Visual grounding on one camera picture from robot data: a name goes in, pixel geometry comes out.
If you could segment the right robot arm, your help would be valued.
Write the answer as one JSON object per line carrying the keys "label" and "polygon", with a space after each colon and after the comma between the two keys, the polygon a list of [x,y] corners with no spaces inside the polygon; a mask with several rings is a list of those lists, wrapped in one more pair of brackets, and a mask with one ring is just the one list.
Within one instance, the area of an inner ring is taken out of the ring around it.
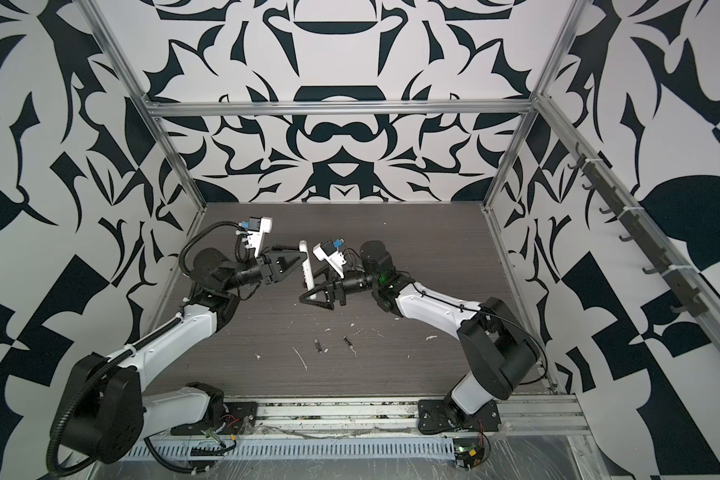
{"label": "right robot arm", "polygon": [[430,289],[398,269],[379,240],[365,242],[359,266],[347,264],[342,240],[299,250],[307,287],[300,302],[327,310],[344,306],[351,294],[370,292],[379,308],[397,317],[423,322],[459,341],[469,371],[441,400],[418,403],[417,429],[424,435],[457,430],[495,431],[496,408],[527,382],[538,366],[547,366],[544,348],[497,298],[467,301]]}

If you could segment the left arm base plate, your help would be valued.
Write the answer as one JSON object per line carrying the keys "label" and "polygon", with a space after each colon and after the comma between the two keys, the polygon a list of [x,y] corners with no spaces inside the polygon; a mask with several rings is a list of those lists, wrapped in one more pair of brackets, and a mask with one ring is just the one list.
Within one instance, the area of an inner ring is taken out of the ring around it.
{"label": "left arm base plate", "polygon": [[173,427],[173,436],[197,436],[209,434],[213,430],[217,435],[236,435],[255,426],[258,403],[253,401],[234,401],[212,405],[203,419],[192,424]]}

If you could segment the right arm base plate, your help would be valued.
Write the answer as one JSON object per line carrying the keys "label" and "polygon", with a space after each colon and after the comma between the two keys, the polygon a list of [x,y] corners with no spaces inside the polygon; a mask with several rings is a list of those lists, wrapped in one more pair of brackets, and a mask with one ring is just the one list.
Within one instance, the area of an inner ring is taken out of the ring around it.
{"label": "right arm base plate", "polygon": [[437,435],[458,430],[498,432],[502,423],[498,407],[491,400],[476,413],[462,411],[452,400],[419,400],[417,429],[424,435]]}

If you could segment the white red remote control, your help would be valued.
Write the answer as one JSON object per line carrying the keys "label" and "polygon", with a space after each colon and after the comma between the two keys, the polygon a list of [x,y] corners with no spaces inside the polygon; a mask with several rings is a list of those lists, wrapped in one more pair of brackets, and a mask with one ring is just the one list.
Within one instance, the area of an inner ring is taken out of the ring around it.
{"label": "white red remote control", "polygon": [[314,283],[314,275],[312,272],[309,248],[308,248],[307,242],[305,240],[301,240],[299,242],[299,250],[305,254],[305,259],[302,262],[302,273],[303,273],[303,277],[304,277],[304,284],[308,290],[311,290],[315,287],[315,283]]}

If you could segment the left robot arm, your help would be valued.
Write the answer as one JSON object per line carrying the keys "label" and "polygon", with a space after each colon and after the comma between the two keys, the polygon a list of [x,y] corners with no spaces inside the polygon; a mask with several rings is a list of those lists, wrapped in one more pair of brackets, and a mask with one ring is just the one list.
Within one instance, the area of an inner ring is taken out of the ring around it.
{"label": "left robot arm", "polygon": [[194,382],[178,390],[145,395],[174,361],[220,332],[232,320],[245,286],[258,288],[286,279],[307,260],[294,248],[271,248],[246,262],[215,248],[191,264],[179,256],[191,279],[189,300],[174,317],[145,337],[103,356],[92,353],[72,368],[50,427],[46,467],[56,477],[76,474],[95,462],[113,463],[138,442],[187,426],[215,433],[224,427],[224,393]]}

